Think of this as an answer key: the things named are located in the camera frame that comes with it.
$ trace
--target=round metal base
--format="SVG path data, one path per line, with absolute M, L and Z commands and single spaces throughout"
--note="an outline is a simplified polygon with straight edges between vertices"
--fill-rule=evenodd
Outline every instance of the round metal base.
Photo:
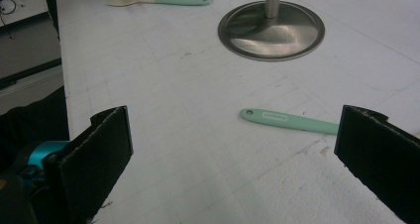
M 264 15 L 264 2 L 243 5 L 219 24 L 219 38 L 232 52 L 257 60 L 286 60 L 313 51 L 324 38 L 322 20 L 309 9 L 280 2 L 278 16 Z

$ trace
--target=spatula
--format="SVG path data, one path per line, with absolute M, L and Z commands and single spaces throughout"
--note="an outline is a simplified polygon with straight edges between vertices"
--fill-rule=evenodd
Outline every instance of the spatula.
M 114 7 L 125 7 L 139 3 L 204 6 L 210 4 L 211 2 L 211 0 L 108 0 L 106 4 Z
M 262 109 L 243 109 L 240 112 L 240 115 L 245 120 L 274 127 L 297 129 L 332 135 L 337 135 L 339 131 L 339 125 L 335 123 Z

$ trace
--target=stainless steel base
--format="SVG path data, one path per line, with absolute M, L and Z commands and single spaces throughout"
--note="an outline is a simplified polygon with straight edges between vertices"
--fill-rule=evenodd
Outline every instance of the stainless steel base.
M 243 5 L 219 24 L 219 38 L 232 52 L 257 60 L 286 60 L 313 51 L 324 38 L 322 20 L 309 9 L 280 2 L 278 16 L 264 15 L 264 2 Z

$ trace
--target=floor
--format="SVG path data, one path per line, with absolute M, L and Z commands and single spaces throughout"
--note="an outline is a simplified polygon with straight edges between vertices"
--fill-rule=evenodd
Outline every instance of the floor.
M 0 31 L 0 78 L 60 58 L 59 40 L 49 17 Z M 43 99 L 63 86 L 61 66 L 17 80 L 0 89 L 0 114 Z

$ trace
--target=black cable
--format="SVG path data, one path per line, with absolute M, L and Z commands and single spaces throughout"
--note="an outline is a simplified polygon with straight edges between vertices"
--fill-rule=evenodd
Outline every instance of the black cable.
M 7 25 L 6 25 L 6 23 L 4 22 L 4 20 L 3 20 L 3 15 L 10 15 L 10 14 L 12 14 L 12 13 L 14 13 L 15 12 L 15 10 L 16 10 L 16 8 L 17 8 L 17 5 L 16 5 L 16 2 L 15 1 L 13 1 L 13 0 L 9 0 L 9 1 L 12 1 L 13 2 L 13 5 L 15 6 L 14 8 L 13 8 L 13 10 L 11 11 L 11 12 L 7 12 L 7 13 L 4 13 L 3 12 L 3 8 L 2 7 L 0 7 L 0 20 L 1 20 L 1 22 L 3 23 L 3 25 L 4 25 L 4 27 L 6 28 L 6 32 L 7 32 L 7 34 L 9 35 L 9 39 L 13 39 L 13 37 L 12 37 L 12 34 L 9 32 L 9 30 L 7 30 Z

